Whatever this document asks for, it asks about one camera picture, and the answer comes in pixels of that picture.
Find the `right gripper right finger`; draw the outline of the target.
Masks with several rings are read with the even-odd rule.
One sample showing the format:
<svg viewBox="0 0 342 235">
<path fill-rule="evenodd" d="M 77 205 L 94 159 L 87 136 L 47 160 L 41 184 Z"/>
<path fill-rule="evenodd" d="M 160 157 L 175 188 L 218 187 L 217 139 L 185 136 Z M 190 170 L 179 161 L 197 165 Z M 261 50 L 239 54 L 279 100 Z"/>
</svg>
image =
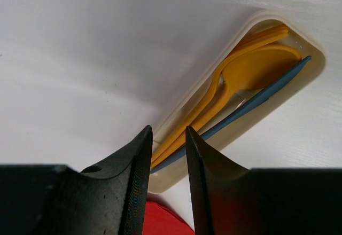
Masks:
<svg viewBox="0 0 342 235">
<path fill-rule="evenodd" d="M 341 169 L 247 169 L 186 129 L 196 234 L 341 234 Z"/>
</svg>

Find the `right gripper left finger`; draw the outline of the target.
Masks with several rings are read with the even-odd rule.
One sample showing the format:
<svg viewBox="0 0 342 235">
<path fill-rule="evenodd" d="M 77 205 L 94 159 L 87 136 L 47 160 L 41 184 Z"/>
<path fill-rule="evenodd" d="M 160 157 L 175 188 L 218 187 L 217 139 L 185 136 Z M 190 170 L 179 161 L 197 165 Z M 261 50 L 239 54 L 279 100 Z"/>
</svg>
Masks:
<svg viewBox="0 0 342 235">
<path fill-rule="evenodd" d="M 64 164 L 1 165 L 1 234 L 141 234 L 153 133 L 77 172 Z"/>
</svg>

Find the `yellow plastic spoon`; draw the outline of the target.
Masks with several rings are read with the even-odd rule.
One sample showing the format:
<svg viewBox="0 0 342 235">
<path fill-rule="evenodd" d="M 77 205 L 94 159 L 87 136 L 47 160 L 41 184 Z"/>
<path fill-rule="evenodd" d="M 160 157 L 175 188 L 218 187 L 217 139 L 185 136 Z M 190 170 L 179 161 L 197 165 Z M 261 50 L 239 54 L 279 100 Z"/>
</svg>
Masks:
<svg viewBox="0 0 342 235">
<path fill-rule="evenodd" d="M 185 128 L 187 126 L 192 126 L 198 131 L 225 107 L 235 92 L 262 89 L 300 60 L 301 54 L 298 50 L 277 43 L 264 45 L 237 58 L 229 56 L 227 65 L 219 72 L 219 77 L 224 80 L 224 88 L 217 101 L 203 115 L 200 115 L 216 93 L 220 78 L 213 77 L 213 93 L 207 92 L 185 120 L 174 130 L 173 134 L 155 151 L 151 167 L 156 167 L 185 143 Z"/>
</svg>

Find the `yellow plastic fork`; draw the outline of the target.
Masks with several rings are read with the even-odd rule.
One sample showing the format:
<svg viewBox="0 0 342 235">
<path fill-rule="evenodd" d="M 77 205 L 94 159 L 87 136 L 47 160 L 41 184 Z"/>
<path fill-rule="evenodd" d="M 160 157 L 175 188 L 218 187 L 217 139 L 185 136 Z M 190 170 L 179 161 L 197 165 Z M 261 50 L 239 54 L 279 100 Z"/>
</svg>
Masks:
<svg viewBox="0 0 342 235">
<path fill-rule="evenodd" d="M 171 144 L 181 135 L 186 126 L 189 125 L 200 112 L 209 104 L 213 99 L 216 90 L 218 88 L 220 74 L 228 64 L 229 61 L 245 54 L 249 51 L 255 50 L 261 46 L 275 42 L 286 38 L 289 34 L 289 28 L 285 24 L 281 24 L 272 28 L 268 28 L 256 34 L 249 35 L 243 38 L 235 48 L 229 53 L 229 55 L 217 66 L 216 70 L 212 74 L 211 83 L 208 90 L 193 108 L 193 110 L 186 116 L 186 118 L 173 130 L 173 132 L 164 140 L 156 151 L 152 154 L 152 162 L 155 162 L 162 153 L 171 146 Z"/>
</svg>

